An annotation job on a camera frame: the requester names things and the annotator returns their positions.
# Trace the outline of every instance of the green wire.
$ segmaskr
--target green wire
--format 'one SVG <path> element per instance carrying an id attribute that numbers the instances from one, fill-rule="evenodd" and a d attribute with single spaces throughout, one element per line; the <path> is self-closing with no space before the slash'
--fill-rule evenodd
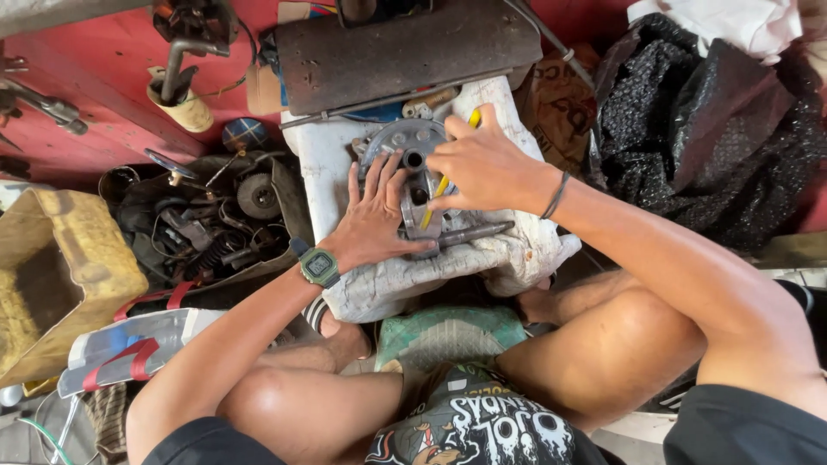
<path id="1" fill-rule="evenodd" d="M 57 444 L 57 441 L 55 441 L 55 437 L 52 436 L 51 433 L 49 433 L 49 431 L 46 428 L 44 428 L 41 424 L 37 423 L 33 419 L 28 419 L 28 418 L 18 418 L 17 421 L 21 421 L 25 424 L 29 424 L 29 425 L 33 426 L 35 429 L 37 429 L 41 434 L 43 434 L 46 437 L 46 439 L 49 440 L 51 445 L 55 447 L 55 450 L 60 455 L 60 458 L 63 459 L 63 463 L 65 463 L 66 465 L 74 465 L 74 463 L 72 463 L 72 461 L 69 460 L 69 456 L 66 455 L 66 452 L 63 450 L 63 448 L 61 448 Z"/>

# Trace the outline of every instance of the yellow pencil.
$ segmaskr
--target yellow pencil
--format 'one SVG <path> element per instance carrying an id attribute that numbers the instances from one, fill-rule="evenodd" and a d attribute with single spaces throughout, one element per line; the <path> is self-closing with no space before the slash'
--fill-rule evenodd
<path id="1" fill-rule="evenodd" d="M 477 126 L 480 126 L 480 120 L 481 119 L 482 119 L 482 114 L 480 113 L 480 110 L 474 110 L 474 112 L 471 114 L 471 118 L 468 119 L 468 125 L 471 126 L 471 127 L 476 128 Z M 433 197 L 434 198 L 442 197 L 442 195 L 445 194 L 445 189 L 448 188 L 448 185 L 450 183 L 451 183 L 451 180 L 449 180 L 447 176 L 443 175 L 442 180 L 439 181 L 439 186 L 437 187 L 437 192 L 435 192 L 433 194 Z M 433 212 L 431 210 L 428 210 L 427 212 L 425 212 L 425 216 L 423 216 L 423 218 L 422 218 L 422 224 L 419 225 L 419 227 L 423 231 L 428 229 L 428 225 L 431 224 L 431 217 L 432 216 L 433 216 Z"/>

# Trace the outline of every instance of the green digital watch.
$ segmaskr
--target green digital watch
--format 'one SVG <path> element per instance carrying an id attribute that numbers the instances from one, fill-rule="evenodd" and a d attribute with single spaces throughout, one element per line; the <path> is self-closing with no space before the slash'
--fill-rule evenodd
<path id="1" fill-rule="evenodd" d="M 332 253 L 320 248 L 311 248 L 299 237 L 290 239 L 290 248 L 299 256 L 302 275 L 313 284 L 330 289 L 342 278 L 336 257 Z"/>

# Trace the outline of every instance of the leg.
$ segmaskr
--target leg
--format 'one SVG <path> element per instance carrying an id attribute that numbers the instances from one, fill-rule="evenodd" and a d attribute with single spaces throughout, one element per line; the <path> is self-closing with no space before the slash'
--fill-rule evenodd
<path id="1" fill-rule="evenodd" d="M 562 327 L 509 349 L 498 367 L 529 398 L 584 430 L 638 408 L 706 349 L 690 319 L 624 271 L 556 295 L 531 291 L 521 303 L 530 321 Z"/>
<path id="2" fill-rule="evenodd" d="M 399 406 L 401 375 L 335 374 L 370 346 L 358 325 L 324 318 L 328 338 L 263 355 L 218 409 L 289 465 L 363 463 Z"/>

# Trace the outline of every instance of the watch face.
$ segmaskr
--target watch face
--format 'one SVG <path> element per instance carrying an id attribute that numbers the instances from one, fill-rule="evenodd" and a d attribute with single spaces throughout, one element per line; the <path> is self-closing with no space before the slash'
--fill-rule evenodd
<path id="1" fill-rule="evenodd" d="M 333 266 L 333 262 L 330 258 L 325 255 L 316 255 L 307 262 L 305 269 L 307 269 L 311 275 L 319 278 L 322 277 L 325 271 L 328 271 L 331 266 Z"/>

